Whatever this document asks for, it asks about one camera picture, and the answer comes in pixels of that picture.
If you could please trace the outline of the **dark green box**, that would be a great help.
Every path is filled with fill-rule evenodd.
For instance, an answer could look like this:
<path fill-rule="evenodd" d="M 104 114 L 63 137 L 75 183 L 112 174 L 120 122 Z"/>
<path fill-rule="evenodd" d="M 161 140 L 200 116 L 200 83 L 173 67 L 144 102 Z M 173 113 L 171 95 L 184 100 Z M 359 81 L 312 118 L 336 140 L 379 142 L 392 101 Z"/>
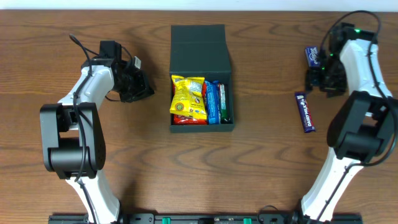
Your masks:
<path fill-rule="evenodd" d="M 211 125 L 174 125 L 172 133 L 231 132 L 235 127 L 234 93 L 231 58 L 226 43 L 223 24 L 173 25 L 171 27 L 170 75 L 203 77 L 206 81 L 218 81 L 225 86 L 226 109 L 229 121 Z"/>

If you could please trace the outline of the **red Hacks candy bag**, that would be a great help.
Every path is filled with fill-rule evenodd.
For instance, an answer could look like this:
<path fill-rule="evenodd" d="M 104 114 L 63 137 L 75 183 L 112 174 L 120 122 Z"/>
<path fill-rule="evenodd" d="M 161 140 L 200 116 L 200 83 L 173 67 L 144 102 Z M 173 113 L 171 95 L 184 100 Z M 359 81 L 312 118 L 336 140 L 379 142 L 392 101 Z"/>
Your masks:
<path fill-rule="evenodd" d="M 202 86 L 202 97 L 204 105 L 206 104 L 206 83 Z M 195 119 L 188 116 L 173 115 L 173 125 L 207 125 L 207 119 Z"/>

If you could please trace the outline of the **blue Oreo cookie pack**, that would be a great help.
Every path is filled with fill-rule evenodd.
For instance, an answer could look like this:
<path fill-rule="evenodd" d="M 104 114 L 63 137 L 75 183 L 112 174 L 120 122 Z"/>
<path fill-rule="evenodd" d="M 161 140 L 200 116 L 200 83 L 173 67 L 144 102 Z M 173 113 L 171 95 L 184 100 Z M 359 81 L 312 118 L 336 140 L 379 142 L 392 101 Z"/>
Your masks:
<path fill-rule="evenodd" d="M 218 83 L 206 81 L 206 107 L 208 124 L 220 124 Z"/>

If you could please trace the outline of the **green and white wafer bar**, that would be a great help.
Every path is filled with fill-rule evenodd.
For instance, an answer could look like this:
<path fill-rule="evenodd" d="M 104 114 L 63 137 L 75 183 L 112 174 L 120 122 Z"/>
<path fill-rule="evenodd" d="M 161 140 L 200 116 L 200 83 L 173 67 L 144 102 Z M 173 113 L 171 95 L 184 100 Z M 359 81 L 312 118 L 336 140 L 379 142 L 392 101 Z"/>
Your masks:
<path fill-rule="evenodd" d="M 227 107 L 227 97 L 226 97 L 226 86 L 222 83 L 218 84 L 219 96 L 220 96 L 220 115 L 222 123 L 229 123 L 230 116 Z"/>

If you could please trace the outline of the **blue Dairy Milk chocolate bar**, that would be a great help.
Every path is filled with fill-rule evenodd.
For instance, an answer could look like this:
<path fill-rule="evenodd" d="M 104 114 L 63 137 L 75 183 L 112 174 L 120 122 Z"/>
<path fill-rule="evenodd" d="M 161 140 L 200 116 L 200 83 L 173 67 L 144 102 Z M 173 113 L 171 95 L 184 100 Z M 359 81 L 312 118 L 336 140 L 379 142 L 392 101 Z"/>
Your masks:
<path fill-rule="evenodd" d="M 315 132 L 315 126 L 308 107 L 307 95 L 304 92 L 295 92 L 295 100 L 300 113 L 304 133 Z"/>

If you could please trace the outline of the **small blue Eclipse mint box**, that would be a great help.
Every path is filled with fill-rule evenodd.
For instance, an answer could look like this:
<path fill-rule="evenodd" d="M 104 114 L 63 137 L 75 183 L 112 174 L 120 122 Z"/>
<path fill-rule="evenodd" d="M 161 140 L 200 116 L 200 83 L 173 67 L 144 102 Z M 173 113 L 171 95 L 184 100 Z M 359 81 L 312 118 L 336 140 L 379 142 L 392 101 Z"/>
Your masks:
<path fill-rule="evenodd" d="M 308 46 L 305 48 L 305 56 L 307 58 L 307 63 L 309 68 L 318 68 L 320 62 L 318 61 L 318 47 Z"/>

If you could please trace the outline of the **yellow snack packet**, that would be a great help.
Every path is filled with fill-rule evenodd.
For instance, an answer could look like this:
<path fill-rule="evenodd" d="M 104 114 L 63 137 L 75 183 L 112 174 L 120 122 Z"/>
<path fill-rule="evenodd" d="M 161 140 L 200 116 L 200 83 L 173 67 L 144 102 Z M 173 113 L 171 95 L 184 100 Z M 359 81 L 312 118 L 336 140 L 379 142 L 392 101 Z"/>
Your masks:
<path fill-rule="evenodd" d="M 174 96 L 170 113 L 194 119 L 207 119 L 207 112 L 202 95 L 204 77 L 182 77 L 172 75 Z"/>

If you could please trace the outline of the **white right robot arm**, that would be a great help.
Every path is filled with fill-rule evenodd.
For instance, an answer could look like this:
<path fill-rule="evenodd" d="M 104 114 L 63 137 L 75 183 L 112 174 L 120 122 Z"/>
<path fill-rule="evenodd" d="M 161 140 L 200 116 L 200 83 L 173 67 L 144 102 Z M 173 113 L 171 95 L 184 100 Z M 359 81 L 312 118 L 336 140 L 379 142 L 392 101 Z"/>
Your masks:
<path fill-rule="evenodd" d="M 397 100 L 378 62 L 378 33 L 340 22 L 327 33 L 329 47 L 307 47 L 305 89 L 349 97 L 332 119 L 326 161 L 312 188 L 300 199 L 295 223 L 353 223 L 333 212 L 353 177 L 384 162 L 397 144 Z"/>

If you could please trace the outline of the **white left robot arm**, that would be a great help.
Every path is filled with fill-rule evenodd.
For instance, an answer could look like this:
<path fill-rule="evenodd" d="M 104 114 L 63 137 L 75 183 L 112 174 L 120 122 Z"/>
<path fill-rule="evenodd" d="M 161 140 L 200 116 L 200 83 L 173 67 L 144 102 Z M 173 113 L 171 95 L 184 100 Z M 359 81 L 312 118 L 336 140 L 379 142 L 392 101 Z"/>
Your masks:
<path fill-rule="evenodd" d="M 85 215 L 51 215 L 49 223 L 132 223 L 110 189 L 103 167 L 106 143 L 98 110 L 111 91 L 122 103 L 154 94 L 137 57 L 124 60 L 125 47 L 102 40 L 99 51 L 87 57 L 71 91 L 40 109 L 44 166 L 75 189 Z"/>

